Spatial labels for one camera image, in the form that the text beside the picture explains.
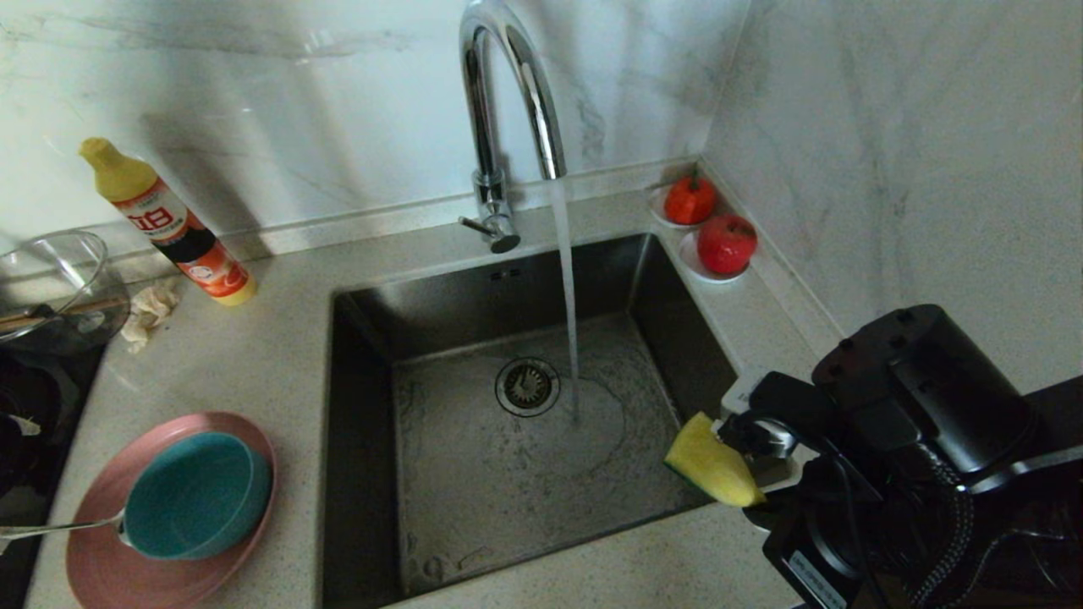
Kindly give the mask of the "crumpled beige tissue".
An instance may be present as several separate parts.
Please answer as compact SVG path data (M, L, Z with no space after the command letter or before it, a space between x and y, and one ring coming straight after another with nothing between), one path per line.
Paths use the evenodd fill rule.
M132 297L120 332L129 354L142 351L151 342L152 333L173 315L179 304L178 285L177 277L158 280Z

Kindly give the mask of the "black stove top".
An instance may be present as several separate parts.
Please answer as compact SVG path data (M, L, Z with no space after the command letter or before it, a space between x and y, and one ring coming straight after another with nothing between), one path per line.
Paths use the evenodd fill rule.
M0 413L41 425L41 435L30 438L0 420L0 527L41 527L49 520L104 352L0 351Z

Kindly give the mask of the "pink plate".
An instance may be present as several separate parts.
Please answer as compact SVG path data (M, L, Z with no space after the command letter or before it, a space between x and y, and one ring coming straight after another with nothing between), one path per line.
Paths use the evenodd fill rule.
M239 414L190 414L152 428L118 452L97 474L76 513L77 523L108 518L123 508L132 485L151 461L179 440L203 432L231 433L270 463L268 508L239 544L193 562L164 562L128 547L109 527L77 529L67 540L67 578L84 609L190 609L220 589L247 557L268 523L274 498L276 459L268 436Z

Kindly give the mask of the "clear glass bowl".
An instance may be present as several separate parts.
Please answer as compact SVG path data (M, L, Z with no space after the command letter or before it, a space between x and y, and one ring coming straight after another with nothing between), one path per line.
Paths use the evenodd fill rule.
M32 329L0 334L0 349L74 355L110 342L123 327L130 297L113 269L105 239L71 230L28 239L0 255L0 318L50 304L64 310L102 299L123 298L127 304L53 319Z

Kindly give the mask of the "small white dish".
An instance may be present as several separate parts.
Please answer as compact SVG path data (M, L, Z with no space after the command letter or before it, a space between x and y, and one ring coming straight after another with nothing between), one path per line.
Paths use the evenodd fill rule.
M669 222L669 220L665 218L664 200L670 186L671 185L666 185L665 187L654 189L653 192L651 193L651 198L649 199L649 205L647 205L647 208L649 208L649 211L653 215L653 218L657 220L657 222L662 226L673 228L673 230L691 230L692 228L697 228L702 223L704 223L701 222L696 225L678 225ZM716 210L712 213L712 216L715 216L715 213L719 212L720 209L721 209L721 204L719 200L719 205L717 206Z
M743 274L746 274L746 271L751 269L751 262L747 262L741 270L732 274L721 274L709 270L707 265L701 262L699 257L699 232L688 233L683 239L680 239L679 257L692 274L692 277L712 285L723 285L735 282L740 277L743 277Z

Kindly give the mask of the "stainless steel sink basin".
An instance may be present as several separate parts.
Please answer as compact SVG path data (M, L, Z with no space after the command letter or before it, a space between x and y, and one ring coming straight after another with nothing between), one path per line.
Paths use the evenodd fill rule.
M580 424L557 251L332 300L322 606L380 609L707 505L664 463L735 371L649 233L576 246ZM561 378L522 419L512 359Z

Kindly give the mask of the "round metal drain strainer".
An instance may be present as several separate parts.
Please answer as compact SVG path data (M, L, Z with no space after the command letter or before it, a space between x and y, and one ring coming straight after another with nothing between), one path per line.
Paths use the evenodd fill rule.
M560 375L538 358L512 359L494 383L500 409L522 419L533 419L553 409L560 393Z

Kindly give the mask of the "clear running water stream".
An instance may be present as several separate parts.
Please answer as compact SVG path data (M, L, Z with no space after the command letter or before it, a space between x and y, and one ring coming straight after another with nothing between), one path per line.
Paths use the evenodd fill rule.
M580 424L580 357L579 328L577 327L576 294L574 285L574 258L572 252L571 223L569 223L567 189L561 178L550 181L552 191L552 212L554 231L558 242L558 258L560 259L563 282L563 297L566 315L566 338L569 365L571 365L571 397L569 397L569 413L573 425Z

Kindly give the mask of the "yellow green sponge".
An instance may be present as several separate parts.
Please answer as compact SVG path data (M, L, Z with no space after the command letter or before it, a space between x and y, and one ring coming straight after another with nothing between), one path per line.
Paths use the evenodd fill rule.
M673 472L732 508L751 508L767 498L751 467L734 448L716 435L717 422L703 412L694 414L674 438L663 462Z

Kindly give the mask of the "red apple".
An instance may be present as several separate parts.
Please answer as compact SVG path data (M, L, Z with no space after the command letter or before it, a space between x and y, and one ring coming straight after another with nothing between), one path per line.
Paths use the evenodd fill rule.
M699 231L697 258L707 270L735 275L751 263L758 234L747 220L734 213L706 220Z

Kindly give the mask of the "brown wooden stick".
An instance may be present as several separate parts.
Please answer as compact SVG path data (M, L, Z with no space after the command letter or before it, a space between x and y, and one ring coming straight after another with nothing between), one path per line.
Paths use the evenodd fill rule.
M42 304L35 304L35 307L30 307L29 309L17 313L17 315L0 318L0 334L11 334L11 332L32 329L34 327L50 322L53 319L63 318L65 315L82 315L82 313L86 312L104 310L110 307L120 307L120 304L127 303L127 299L117 297L88 302L88 304L76 304L76 307L65 308L64 310L55 310L52 309L50 304L44 304L44 302L42 302Z

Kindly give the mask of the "chrome gooseneck faucet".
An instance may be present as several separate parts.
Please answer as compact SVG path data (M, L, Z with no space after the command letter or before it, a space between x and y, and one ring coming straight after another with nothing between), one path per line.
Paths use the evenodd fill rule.
M504 0L469 0L459 27L459 50L467 107L470 112L477 170L471 174L480 218L460 217L487 242L493 254L506 254L519 246L514 213L506 196L506 178L498 158L498 135L492 124L492 102L487 82L488 47L497 47L508 59L535 143L539 170L545 180L566 174L566 157L558 127L552 87L525 24Z

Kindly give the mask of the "teal bowl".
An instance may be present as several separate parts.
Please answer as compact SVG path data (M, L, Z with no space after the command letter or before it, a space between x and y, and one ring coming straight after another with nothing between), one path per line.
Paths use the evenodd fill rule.
M268 508L270 463L240 438L203 432L151 461L123 505L123 532L141 555L193 562L240 543Z

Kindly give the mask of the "yellow capped dish soap bottle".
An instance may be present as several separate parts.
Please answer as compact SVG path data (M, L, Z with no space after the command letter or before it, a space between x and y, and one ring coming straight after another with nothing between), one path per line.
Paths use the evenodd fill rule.
M151 163L127 156L108 139L88 138L79 155L94 173L97 195L151 239L219 304L243 304L258 291L255 277L209 226L166 184Z

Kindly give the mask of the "metal spoon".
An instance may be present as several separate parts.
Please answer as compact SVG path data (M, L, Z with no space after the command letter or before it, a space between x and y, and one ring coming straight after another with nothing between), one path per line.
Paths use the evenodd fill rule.
M115 513L115 515L108 518L84 521L84 523L42 524L41 527L0 527L0 540L3 540L3 542L14 542L15 540L54 535L54 533L71 532L77 529L94 529L100 527L112 528L113 532L116 533L123 545L128 545L128 547L133 546L127 529L125 529L125 508L121 508L118 513Z

